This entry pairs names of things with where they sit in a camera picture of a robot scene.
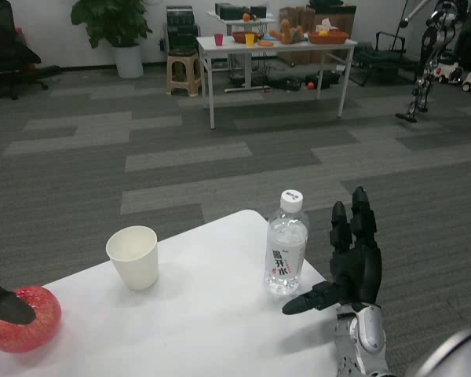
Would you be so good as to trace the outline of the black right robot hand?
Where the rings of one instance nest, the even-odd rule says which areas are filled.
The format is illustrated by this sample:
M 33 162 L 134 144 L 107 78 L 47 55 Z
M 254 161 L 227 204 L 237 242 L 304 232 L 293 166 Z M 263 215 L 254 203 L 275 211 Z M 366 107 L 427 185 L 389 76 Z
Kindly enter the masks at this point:
M 318 283 L 311 291 L 290 300 L 282 308 L 283 314 L 323 310 L 337 303 L 376 303 L 382 281 L 382 253 L 375 240 L 374 212 L 363 187 L 357 187 L 352 194 L 352 219 L 347 219 L 345 206 L 338 201 L 332 209 L 331 225 L 333 280 Z

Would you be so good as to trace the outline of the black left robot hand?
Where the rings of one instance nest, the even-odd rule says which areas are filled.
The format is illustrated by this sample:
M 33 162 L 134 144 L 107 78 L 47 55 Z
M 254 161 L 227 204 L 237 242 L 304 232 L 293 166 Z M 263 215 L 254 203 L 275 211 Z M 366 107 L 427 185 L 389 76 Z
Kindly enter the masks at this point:
M 27 325 L 36 319 L 35 311 L 12 291 L 0 286 L 0 320 Z

